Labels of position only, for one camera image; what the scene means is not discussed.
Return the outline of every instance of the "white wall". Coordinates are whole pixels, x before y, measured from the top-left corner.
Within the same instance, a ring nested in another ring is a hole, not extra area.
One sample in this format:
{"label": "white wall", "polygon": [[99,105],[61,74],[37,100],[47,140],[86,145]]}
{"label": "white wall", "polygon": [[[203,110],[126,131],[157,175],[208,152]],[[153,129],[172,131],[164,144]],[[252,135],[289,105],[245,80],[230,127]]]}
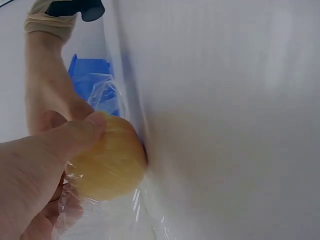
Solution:
{"label": "white wall", "polygon": [[[0,8],[0,142],[27,135],[24,108],[24,21],[34,0],[15,0]],[[73,54],[106,58],[103,21],[85,23],[79,17],[63,49],[68,67]]]}
{"label": "white wall", "polygon": [[320,2],[105,3],[156,239],[318,239]]}

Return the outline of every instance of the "blue plastic bin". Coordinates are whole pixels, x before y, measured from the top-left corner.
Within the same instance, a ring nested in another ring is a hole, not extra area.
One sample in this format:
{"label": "blue plastic bin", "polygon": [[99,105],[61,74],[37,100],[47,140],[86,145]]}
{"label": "blue plastic bin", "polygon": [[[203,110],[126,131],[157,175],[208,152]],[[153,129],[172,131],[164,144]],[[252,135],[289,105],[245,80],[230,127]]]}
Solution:
{"label": "blue plastic bin", "polygon": [[[71,60],[69,70],[69,76],[72,79],[73,87],[76,93],[88,101],[94,84],[103,81],[104,77],[98,74],[111,74],[110,64],[104,59],[94,58],[78,58],[75,54]],[[108,106],[104,105],[104,102],[110,103],[110,99],[116,98],[117,93],[111,87],[106,88],[103,91],[103,95],[100,99],[100,110],[108,109]],[[119,109],[109,114],[119,116]]]}

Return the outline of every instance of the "skin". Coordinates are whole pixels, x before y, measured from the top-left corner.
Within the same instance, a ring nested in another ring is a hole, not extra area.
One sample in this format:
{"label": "skin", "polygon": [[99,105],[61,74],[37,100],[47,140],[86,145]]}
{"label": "skin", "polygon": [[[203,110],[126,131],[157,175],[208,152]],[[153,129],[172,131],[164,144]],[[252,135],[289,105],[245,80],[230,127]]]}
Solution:
{"label": "skin", "polygon": [[[50,240],[59,216],[66,162],[92,146],[105,116],[73,89],[61,58],[64,42],[46,32],[25,36],[25,108],[31,136],[0,144],[1,239]],[[70,197],[65,226],[82,215]]]}

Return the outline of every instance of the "blue container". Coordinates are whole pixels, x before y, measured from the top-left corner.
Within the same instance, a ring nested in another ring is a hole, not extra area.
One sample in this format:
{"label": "blue container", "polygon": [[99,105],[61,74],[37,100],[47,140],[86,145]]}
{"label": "blue container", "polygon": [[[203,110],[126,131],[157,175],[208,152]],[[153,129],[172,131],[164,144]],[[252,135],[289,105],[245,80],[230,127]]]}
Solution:
{"label": "blue container", "polygon": [[[71,60],[68,73],[76,93],[85,101],[88,101],[92,96],[94,85],[97,86],[106,81],[108,77],[105,75],[110,75],[111,70],[110,64],[104,59],[78,58],[75,54]],[[114,86],[107,85],[99,98],[99,102],[96,102],[92,107],[119,116],[117,92]]]}

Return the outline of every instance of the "yellow ball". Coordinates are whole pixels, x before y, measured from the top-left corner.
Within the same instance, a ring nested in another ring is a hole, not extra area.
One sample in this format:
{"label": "yellow ball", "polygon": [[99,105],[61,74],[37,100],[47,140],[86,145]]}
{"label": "yellow ball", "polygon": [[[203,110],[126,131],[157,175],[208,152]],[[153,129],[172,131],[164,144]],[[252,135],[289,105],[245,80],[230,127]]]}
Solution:
{"label": "yellow ball", "polygon": [[65,171],[80,197],[106,201],[134,190],[146,167],[145,151],[133,126],[108,115],[101,140],[71,159]]}

